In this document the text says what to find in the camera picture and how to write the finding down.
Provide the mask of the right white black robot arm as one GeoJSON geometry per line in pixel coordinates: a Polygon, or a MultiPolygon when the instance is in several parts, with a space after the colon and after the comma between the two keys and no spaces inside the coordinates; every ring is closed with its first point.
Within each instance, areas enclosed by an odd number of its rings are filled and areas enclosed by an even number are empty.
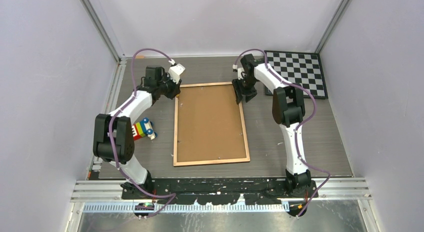
{"type": "Polygon", "coordinates": [[[257,95],[256,82],[262,82],[272,91],[272,117],[279,125],[286,151],[284,189],[291,197],[299,197],[312,183],[311,172],[305,160],[302,122],[306,114],[304,92],[300,85],[279,75],[264,58],[252,54],[239,56],[232,66],[237,78],[232,80],[235,101],[249,102],[257,95]]]}

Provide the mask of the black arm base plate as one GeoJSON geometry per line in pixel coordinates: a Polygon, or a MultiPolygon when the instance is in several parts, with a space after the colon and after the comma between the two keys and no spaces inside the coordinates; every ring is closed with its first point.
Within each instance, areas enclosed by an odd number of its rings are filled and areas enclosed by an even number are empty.
{"type": "Polygon", "coordinates": [[[239,177],[239,178],[156,178],[147,191],[155,197],[153,201],[164,205],[167,195],[175,194],[171,205],[234,205],[244,199],[246,205],[276,205],[282,199],[306,202],[318,197],[317,184],[288,191],[284,178],[239,177]]]}

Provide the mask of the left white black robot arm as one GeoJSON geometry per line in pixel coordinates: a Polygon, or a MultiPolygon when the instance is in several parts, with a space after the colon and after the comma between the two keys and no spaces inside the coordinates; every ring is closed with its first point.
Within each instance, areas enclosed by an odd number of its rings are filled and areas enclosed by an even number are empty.
{"type": "Polygon", "coordinates": [[[124,188],[134,190],[141,199],[153,194],[154,185],[151,173],[134,155],[133,125],[161,96],[174,99],[181,92],[184,71],[181,64],[171,65],[168,71],[161,66],[147,66],[140,84],[121,106],[95,117],[93,155],[114,165],[127,179],[124,188]]]}

